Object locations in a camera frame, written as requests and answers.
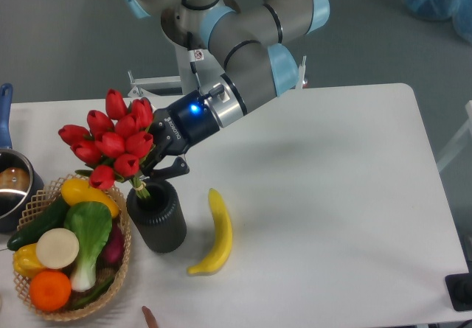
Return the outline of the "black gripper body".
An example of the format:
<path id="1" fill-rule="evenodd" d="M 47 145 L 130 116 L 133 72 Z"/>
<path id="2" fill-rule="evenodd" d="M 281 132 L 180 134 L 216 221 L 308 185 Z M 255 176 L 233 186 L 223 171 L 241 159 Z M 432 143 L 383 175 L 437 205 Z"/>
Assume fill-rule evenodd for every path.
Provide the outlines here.
<path id="1" fill-rule="evenodd" d="M 192 146 L 218 132 L 220 127 L 204 97 L 195 90 L 166 108 L 153 112 L 149 133 L 157 158 L 185 154 Z"/>

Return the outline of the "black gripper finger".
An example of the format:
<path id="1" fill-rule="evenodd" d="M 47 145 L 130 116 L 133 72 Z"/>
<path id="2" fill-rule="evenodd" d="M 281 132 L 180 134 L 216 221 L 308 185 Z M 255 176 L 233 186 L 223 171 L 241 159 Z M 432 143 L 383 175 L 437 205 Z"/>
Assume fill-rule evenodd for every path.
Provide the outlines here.
<path id="1" fill-rule="evenodd" d="M 157 169 L 156 166 L 161 159 L 152 159 L 142 165 L 142 174 L 154 180 L 167 180 L 170 178 L 186 175 L 190 168 L 183 156 L 177 156 L 169 167 Z"/>

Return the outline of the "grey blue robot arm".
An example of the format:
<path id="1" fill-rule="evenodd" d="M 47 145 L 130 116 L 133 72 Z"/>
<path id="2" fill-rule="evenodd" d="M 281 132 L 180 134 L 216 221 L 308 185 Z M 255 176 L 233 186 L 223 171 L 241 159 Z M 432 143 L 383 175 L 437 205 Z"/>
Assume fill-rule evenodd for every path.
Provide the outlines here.
<path id="1" fill-rule="evenodd" d="M 188 173 L 185 153 L 302 81 L 286 44 L 324 26 L 329 0 L 263 0 L 240 13 L 225 0 L 126 0 L 140 17 L 157 15 L 167 39 L 185 51 L 181 76 L 194 83 L 156 110 L 149 178 Z"/>

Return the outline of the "person fingertip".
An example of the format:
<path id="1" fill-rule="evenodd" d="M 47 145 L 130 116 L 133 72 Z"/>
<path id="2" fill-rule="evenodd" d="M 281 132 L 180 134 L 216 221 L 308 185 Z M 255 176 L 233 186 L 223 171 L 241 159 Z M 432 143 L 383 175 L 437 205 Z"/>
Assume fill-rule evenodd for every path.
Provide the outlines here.
<path id="1" fill-rule="evenodd" d="M 159 328 L 159 325 L 157 323 L 157 320 L 154 314 L 148 307 L 142 306 L 142 313 L 143 313 L 143 316 L 145 317 L 145 322 L 148 328 Z"/>

